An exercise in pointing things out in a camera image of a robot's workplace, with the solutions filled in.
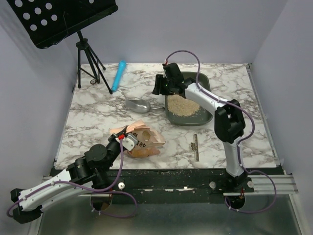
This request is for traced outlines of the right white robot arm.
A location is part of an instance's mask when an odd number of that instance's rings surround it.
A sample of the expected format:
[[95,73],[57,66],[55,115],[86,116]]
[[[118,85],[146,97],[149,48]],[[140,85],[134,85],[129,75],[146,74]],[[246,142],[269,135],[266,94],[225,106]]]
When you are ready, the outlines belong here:
[[247,178],[240,146],[246,123],[239,102],[214,95],[199,84],[198,75],[195,79],[185,79],[176,63],[164,63],[162,66],[164,72],[156,75],[153,94],[180,95],[197,103],[213,116],[214,132],[223,142],[225,151],[225,187],[231,192],[237,191]]

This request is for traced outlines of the silver metal litter scoop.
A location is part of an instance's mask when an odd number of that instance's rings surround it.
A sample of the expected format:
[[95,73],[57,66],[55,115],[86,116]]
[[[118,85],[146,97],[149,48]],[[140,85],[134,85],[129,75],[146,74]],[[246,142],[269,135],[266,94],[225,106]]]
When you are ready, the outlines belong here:
[[165,110],[164,106],[153,107],[149,101],[143,99],[127,99],[125,101],[125,106],[140,114],[148,113],[149,111]]

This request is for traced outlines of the dark green litter tray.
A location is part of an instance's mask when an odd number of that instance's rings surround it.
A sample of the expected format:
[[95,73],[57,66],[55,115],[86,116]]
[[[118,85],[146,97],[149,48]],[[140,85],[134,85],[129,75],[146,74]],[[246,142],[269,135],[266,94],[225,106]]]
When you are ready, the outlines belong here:
[[200,106],[200,109],[189,117],[179,117],[177,115],[174,115],[168,110],[167,107],[167,97],[165,97],[165,113],[168,118],[168,120],[174,124],[179,126],[201,126],[205,125],[208,122],[211,121],[213,118],[212,115],[203,107]]

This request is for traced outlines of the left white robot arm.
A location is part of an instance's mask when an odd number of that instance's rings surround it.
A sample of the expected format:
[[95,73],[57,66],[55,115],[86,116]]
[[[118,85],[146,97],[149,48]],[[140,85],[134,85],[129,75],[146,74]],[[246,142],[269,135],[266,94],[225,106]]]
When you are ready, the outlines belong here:
[[137,138],[132,134],[112,134],[107,145],[95,144],[84,155],[51,179],[30,189],[16,188],[10,192],[11,205],[6,215],[20,224],[29,223],[41,216],[54,203],[87,192],[108,193],[117,184],[122,170],[114,181],[107,173],[117,157],[132,151]]

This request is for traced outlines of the orange cat litter bag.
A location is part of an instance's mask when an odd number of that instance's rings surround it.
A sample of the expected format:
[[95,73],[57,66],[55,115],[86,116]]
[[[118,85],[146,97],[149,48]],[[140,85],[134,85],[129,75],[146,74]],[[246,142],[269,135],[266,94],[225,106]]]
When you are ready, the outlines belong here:
[[127,153],[133,158],[146,158],[160,153],[159,147],[166,143],[164,136],[157,130],[148,127],[142,120],[138,120],[126,128],[126,133],[133,134],[138,143]]

